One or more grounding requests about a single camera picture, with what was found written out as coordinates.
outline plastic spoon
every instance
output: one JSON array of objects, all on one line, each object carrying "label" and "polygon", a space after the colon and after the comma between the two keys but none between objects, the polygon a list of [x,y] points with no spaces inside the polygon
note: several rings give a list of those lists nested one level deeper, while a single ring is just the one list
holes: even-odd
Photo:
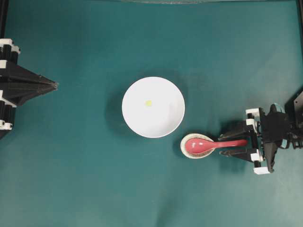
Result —
[{"label": "plastic spoon", "polygon": [[226,142],[212,142],[201,138],[192,138],[186,141],[185,149],[191,154],[200,154],[211,149],[226,148],[226,147],[244,147],[247,145],[247,140],[233,140]]}]

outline spoon handle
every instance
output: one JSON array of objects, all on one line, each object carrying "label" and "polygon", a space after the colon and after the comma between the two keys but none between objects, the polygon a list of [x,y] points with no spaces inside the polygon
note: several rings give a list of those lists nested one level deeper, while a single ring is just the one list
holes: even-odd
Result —
[{"label": "spoon handle", "polygon": [[247,140],[233,140],[226,142],[215,142],[216,148],[226,148],[226,147],[244,147],[247,145]]}]

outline white bowl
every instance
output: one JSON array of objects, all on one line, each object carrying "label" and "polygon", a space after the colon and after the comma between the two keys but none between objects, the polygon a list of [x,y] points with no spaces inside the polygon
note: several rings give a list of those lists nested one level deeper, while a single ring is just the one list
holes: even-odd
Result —
[{"label": "white bowl", "polygon": [[140,136],[159,138],[173,132],[185,113],[184,98],[172,82],[146,77],[133,83],[122,101],[126,124]]}]

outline white bracket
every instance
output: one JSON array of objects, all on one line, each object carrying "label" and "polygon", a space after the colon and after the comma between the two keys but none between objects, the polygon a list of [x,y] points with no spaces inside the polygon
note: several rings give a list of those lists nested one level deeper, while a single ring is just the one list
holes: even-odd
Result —
[{"label": "white bracket", "polygon": [[4,45],[10,45],[11,51],[17,52],[18,54],[21,53],[20,48],[14,45],[14,42],[11,39],[0,39],[0,47],[3,48]]},{"label": "white bracket", "polygon": [[250,154],[250,158],[253,162],[255,162],[255,161],[263,162],[264,161],[263,156],[260,155],[259,149],[257,149],[256,153]]},{"label": "white bracket", "polygon": [[246,115],[248,115],[249,113],[252,114],[254,117],[260,117],[260,112],[259,112],[259,108],[254,108],[254,109],[248,109],[245,110]]},{"label": "white bracket", "polygon": [[262,174],[269,174],[270,172],[268,171],[267,167],[257,167],[254,168],[254,173],[258,175],[262,175]]},{"label": "white bracket", "polygon": [[246,119],[246,125],[252,125],[255,133],[257,133],[257,122],[254,119]]}]

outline green tablecloth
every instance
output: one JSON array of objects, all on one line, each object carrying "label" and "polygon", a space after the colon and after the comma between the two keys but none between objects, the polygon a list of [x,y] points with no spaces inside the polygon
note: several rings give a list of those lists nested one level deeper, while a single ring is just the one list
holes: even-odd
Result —
[{"label": "green tablecloth", "polygon": [[[303,153],[275,172],[220,156],[185,158],[190,132],[219,136],[244,110],[282,105],[303,83],[296,2],[148,5],[12,0],[19,64],[59,90],[17,109],[0,141],[3,227],[298,227]],[[122,97],[137,79],[174,82],[186,101],[171,135],[130,131]]]}]

